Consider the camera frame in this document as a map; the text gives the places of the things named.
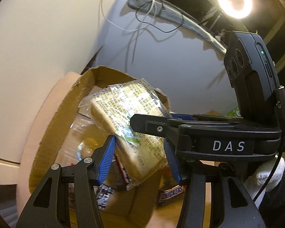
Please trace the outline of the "white gloved hand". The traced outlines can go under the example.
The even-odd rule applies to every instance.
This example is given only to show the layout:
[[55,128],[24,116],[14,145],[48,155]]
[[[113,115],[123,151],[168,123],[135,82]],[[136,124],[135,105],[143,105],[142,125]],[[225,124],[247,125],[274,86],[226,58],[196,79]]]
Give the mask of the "white gloved hand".
[[[244,187],[252,199],[255,198],[257,193],[265,185],[265,181],[269,178],[269,175],[270,175],[277,159],[278,159],[278,157],[276,156],[274,159],[261,164],[256,169],[254,174],[252,174],[251,176],[249,176],[245,180]],[[275,170],[275,172],[274,172],[273,176],[271,177],[269,183],[262,190],[262,192],[260,193],[260,195],[258,196],[256,201],[254,201],[254,203],[258,209],[260,208],[260,205],[263,201],[265,194],[274,190],[274,188],[277,187],[278,184],[281,182],[282,177],[285,175],[284,171],[285,171],[285,160],[284,160],[284,158],[281,158],[279,160],[279,164],[277,166],[277,169]]]

